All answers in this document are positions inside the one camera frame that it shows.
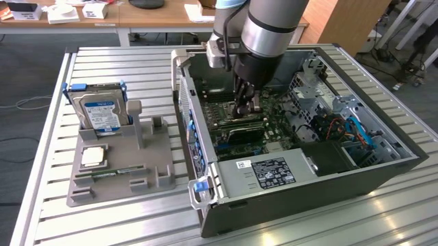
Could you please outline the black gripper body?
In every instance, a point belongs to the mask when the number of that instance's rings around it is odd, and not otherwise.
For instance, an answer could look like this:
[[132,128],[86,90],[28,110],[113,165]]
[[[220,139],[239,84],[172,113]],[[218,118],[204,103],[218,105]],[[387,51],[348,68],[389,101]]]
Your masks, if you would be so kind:
[[260,90],[272,80],[283,55],[276,57],[261,57],[251,53],[237,54],[233,62],[234,90],[241,83],[248,82],[255,90]]

